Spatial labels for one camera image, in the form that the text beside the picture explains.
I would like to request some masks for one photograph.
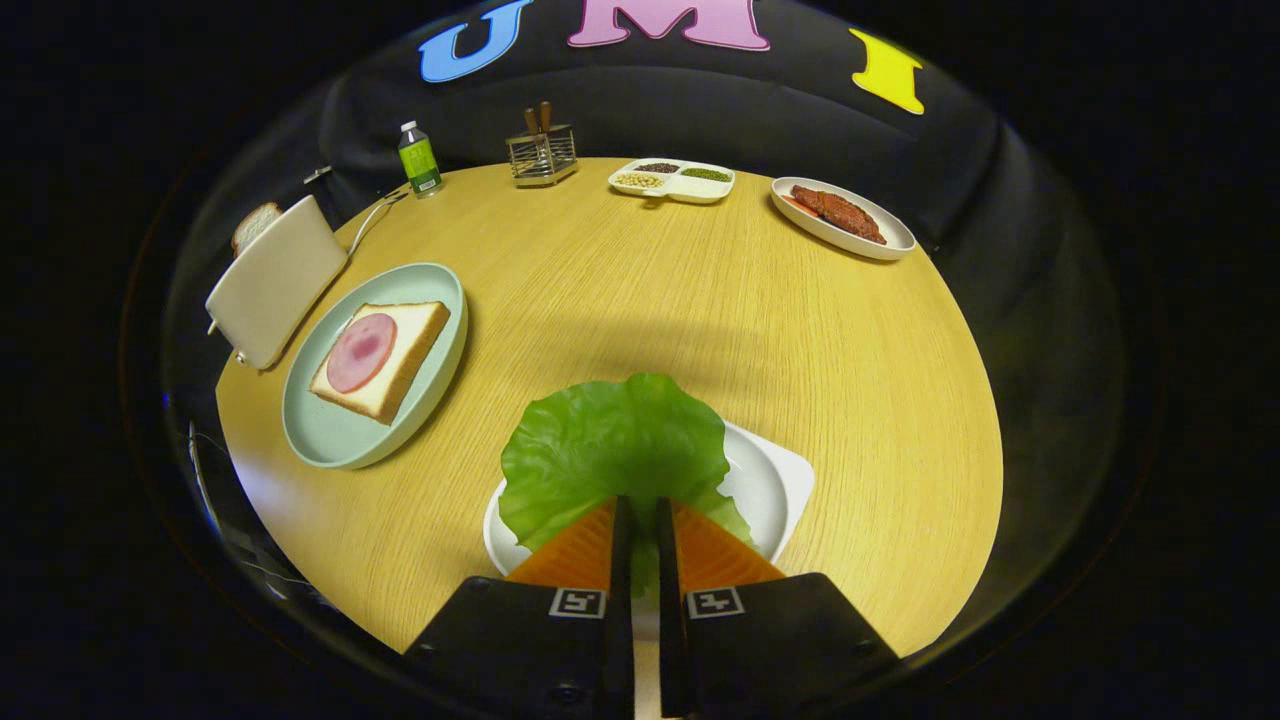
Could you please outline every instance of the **metal wire basket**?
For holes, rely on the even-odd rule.
[[[548,132],[507,138],[511,177],[517,187],[556,184],[577,170],[573,127],[552,126]]]

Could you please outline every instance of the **ham slice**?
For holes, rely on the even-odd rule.
[[[338,392],[353,392],[378,375],[396,346],[396,320],[374,313],[352,323],[329,352],[325,377]]]

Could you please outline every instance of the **yellow letter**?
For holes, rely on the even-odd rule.
[[[920,64],[897,47],[849,28],[867,46],[867,69],[854,73],[858,87],[883,97],[908,113],[924,114],[924,105],[915,97],[915,70]]]

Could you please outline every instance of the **cooked meat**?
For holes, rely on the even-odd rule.
[[[872,242],[888,245],[884,237],[881,236],[879,225],[876,224],[876,220],[865,210],[844,197],[820,190],[809,190],[799,184],[791,187],[791,196],[837,228]]]
[[[822,211],[820,191],[809,190],[808,187],[800,187],[799,184],[794,184],[791,186],[791,197],[795,197],[814,213]]]

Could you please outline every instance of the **beans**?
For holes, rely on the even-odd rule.
[[[644,173],[622,173],[621,176],[613,178],[613,182],[631,187],[658,187],[667,181],[655,176],[646,176]]]
[[[680,165],[672,165],[671,163],[649,163],[648,165],[637,165],[637,170],[649,170],[650,173],[673,173],[680,169]]]
[[[717,170],[708,170],[707,168],[689,168],[687,170],[681,170],[680,174],[689,176],[694,178],[713,179],[718,182],[728,182],[730,177],[724,173]]]

